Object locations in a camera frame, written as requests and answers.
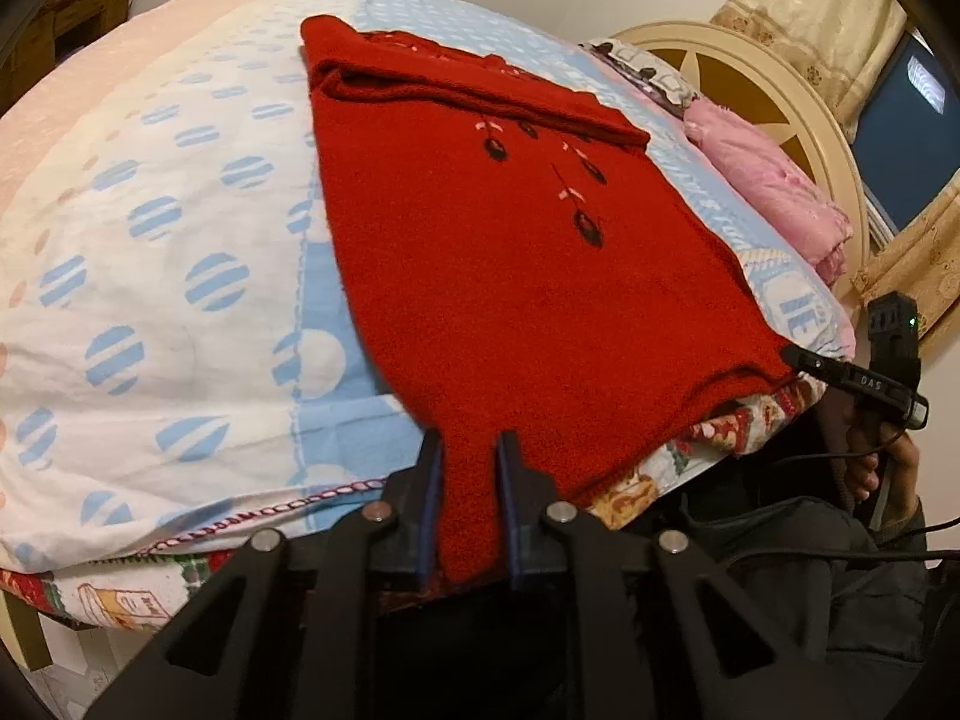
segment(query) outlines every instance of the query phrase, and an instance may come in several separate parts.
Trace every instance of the human hand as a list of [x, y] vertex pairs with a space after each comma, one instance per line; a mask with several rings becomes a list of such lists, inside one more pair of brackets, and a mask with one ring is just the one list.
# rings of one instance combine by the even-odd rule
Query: human hand
[[[847, 444], [851, 452], [869, 452], [877, 443], [889, 442], [898, 432], [899, 428], [882, 422], [880, 441], [868, 442], [860, 425], [855, 421], [847, 432]], [[890, 480], [890, 497], [883, 513], [883, 524], [889, 525], [913, 517], [920, 506], [917, 495], [920, 450], [904, 433], [885, 451], [891, 459], [887, 472], [893, 474]], [[877, 453], [847, 461], [844, 482], [857, 503], [867, 500], [872, 493], [880, 489], [880, 476], [877, 474], [879, 465], [880, 458]]]

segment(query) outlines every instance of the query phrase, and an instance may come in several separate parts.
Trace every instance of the patterned quilt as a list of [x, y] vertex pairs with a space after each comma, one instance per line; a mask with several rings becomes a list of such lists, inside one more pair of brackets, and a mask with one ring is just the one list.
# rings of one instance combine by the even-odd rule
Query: patterned quilt
[[[421, 431], [363, 354], [325, 224], [299, 53], [317, 13], [597, 94], [652, 134], [651, 158], [737, 253], [771, 326], [848, 350], [813, 271], [577, 47], [459, 1], [249, 1], [82, 119], [0, 218], [0, 586], [31, 603], [157, 627], [253, 530], [328, 528], [416, 459]], [[821, 394], [802, 379], [733, 404], [637, 458], [594, 512], [622, 526]]]

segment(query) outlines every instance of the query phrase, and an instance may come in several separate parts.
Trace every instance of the window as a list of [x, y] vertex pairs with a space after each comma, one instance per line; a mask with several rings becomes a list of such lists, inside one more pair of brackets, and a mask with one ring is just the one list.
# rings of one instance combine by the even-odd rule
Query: window
[[860, 117], [853, 156], [896, 234], [960, 169], [960, 103], [923, 39], [907, 33]]

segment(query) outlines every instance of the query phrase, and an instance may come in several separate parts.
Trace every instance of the metal screw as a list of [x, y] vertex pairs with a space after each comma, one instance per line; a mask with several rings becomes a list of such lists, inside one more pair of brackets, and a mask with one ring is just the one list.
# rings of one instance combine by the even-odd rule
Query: metal screw
[[555, 501], [546, 508], [546, 515], [554, 522], [570, 522], [577, 515], [577, 507], [566, 501]]
[[368, 503], [363, 507], [362, 512], [364, 519], [368, 519], [370, 522], [383, 522], [385, 519], [390, 519], [393, 513], [394, 507], [386, 501]]
[[680, 531], [664, 531], [659, 535], [658, 541], [661, 549], [671, 555], [678, 555], [690, 546], [690, 539], [686, 537], [686, 533]]
[[280, 546], [282, 541], [283, 536], [280, 531], [267, 528], [267, 530], [257, 531], [253, 534], [253, 538], [250, 539], [250, 546], [257, 552], [272, 552]]

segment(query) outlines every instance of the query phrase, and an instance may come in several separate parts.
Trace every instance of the wooden furniture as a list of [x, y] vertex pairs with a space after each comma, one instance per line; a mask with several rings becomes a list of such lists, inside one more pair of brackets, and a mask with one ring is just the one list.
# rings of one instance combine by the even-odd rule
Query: wooden furniture
[[851, 276], [869, 254], [860, 173], [827, 105], [791, 66], [739, 32], [699, 22], [660, 22], [614, 35], [677, 68], [704, 95], [756, 124], [843, 209], [853, 225], [847, 274], [833, 293], [856, 323]]
[[20, 668], [40, 671], [53, 660], [37, 610], [0, 590], [0, 640]]
[[0, 67], [0, 115], [78, 49], [126, 22], [131, 0], [49, 0]]

